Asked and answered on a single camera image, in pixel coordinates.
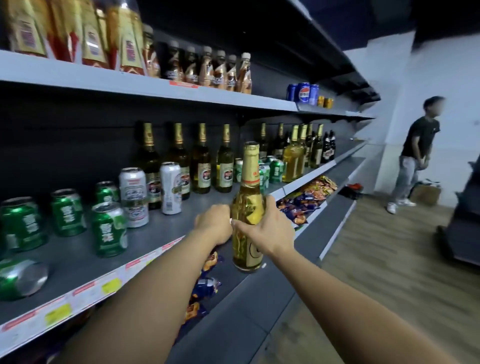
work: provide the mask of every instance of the gray jeans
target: gray jeans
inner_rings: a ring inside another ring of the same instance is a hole
[[[418,181],[418,162],[413,157],[400,156],[400,171],[392,192],[391,202],[407,198],[410,190]]]

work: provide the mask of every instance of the cardboard box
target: cardboard box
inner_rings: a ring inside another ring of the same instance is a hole
[[[434,186],[426,186],[424,184],[417,184],[413,187],[410,194],[410,201],[417,204],[427,206],[434,206],[438,202],[438,198],[442,193],[442,189]]]

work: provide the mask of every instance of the man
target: man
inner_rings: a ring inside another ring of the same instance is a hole
[[[287,277],[346,364],[458,364],[400,317],[298,253],[290,220],[272,196],[258,225],[234,220],[232,228],[229,217],[227,205],[197,216],[194,229],[122,287],[54,363],[164,363],[205,260],[236,229]],[[221,357],[213,362],[228,363]]]
[[[400,155],[400,171],[392,192],[392,199],[387,205],[387,211],[391,214],[396,214],[398,205],[416,206],[407,197],[417,183],[417,171],[428,167],[433,137],[440,131],[440,123],[435,118],[442,113],[444,102],[445,98],[441,96],[426,99],[423,103],[425,116],[410,126]]]

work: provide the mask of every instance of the black t-shirt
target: black t-shirt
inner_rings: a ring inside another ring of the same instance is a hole
[[[416,120],[408,131],[407,139],[403,144],[402,155],[406,157],[414,157],[412,148],[412,139],[419,136],[420,156],[423,158],[427,154],[428,149],[432,145],[433,137],[440,131],[440,123],[436,119],[429,121],[425,116]]]

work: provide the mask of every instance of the white sneakers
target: white sneakers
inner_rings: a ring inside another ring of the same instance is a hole
[[[391,214],[396,214],[396,208],[397,205],[404,205],[404,206],[409,206],[409,207],[415,207],[417,204],[415,202],[411,202],[408,198],[404,200],[398,200],[396,203],[395,202],[389,202],[387,204],[387,211]]]

